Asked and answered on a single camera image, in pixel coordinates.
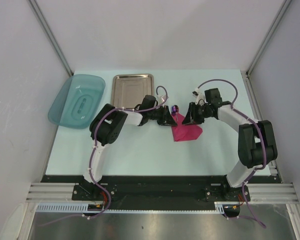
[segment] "pink cloth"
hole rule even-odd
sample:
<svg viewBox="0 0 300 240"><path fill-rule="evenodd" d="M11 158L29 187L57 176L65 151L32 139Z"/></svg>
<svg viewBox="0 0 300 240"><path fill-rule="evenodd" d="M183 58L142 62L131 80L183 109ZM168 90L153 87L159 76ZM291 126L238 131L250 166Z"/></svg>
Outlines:
<svg viewBox="0 0 300 240"><path fill-rule="evenodd" d="M191 141L196 140L202 134L203 130L198 125L182 125L182 121L185 117L181 114L177 114L178 120L176 116L172 116L178 126L172 126L172 135L175 142L182 141Z"/></svg>

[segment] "stainless steel tray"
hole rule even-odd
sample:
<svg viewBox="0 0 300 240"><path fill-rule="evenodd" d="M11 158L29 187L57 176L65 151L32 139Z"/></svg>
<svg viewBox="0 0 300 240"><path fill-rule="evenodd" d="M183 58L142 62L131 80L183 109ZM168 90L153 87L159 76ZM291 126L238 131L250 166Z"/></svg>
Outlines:
<svg viewBox="0 0 300 240"><path fill-rule="evenodd" d="M151 74L126 74L113 78L111 104L117 108L134 108L145 95L154 95L154 76Z"/></svg>

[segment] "teal plastic tray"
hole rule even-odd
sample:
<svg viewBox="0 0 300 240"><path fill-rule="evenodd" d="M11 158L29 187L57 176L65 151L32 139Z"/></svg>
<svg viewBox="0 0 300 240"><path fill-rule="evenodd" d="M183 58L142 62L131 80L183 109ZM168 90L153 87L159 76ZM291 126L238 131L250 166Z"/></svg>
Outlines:
<svg viewBox="0 0 300 240"><path fill-rule="evenodd" d="M67 128L87 128L96 114L105 86L105 81L99 76L71 76L49 110L49 121Z"/></svg>

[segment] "small purple object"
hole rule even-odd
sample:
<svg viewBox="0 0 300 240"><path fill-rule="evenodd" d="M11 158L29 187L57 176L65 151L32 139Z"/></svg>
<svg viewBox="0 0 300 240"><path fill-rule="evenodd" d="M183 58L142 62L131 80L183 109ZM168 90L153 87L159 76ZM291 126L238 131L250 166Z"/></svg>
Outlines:
<svg viewBox="0 0 300 240"><path fill-rule="evenodd" d="M177 105L171 106L171 115L176 117L176 122L178 122L179 107Z"/></svg>
<svg viewBox="0 0 300 240"><path fill-rule="evenodd" d="M179 107L177 105L173 105L171 107L171 113L172 113L173 116L178 114L179 113Z"/></svg>

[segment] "white wall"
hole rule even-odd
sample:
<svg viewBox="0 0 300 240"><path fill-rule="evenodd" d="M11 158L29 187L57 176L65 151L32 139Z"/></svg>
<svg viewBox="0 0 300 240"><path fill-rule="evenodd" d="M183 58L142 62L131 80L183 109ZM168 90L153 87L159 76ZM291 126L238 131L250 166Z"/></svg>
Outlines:
<svg viewBox="0 0 300 240"><path fill-rule="evenodd" d="M274 126L279 170L300 201L300 0L292 2L251 81L262 116Z"/></svg>
<svg viewBox="0 0 300 240"><path fill-rule="evenodd" d="M247 70L283 0L38 0L72 70Z"/></svg>
<svg viewBox="0 0 300 240"><path fill-rule="evenodd" d="M26 0L0 1L0 231L42 171L47 114L67 78Z"/></svg>

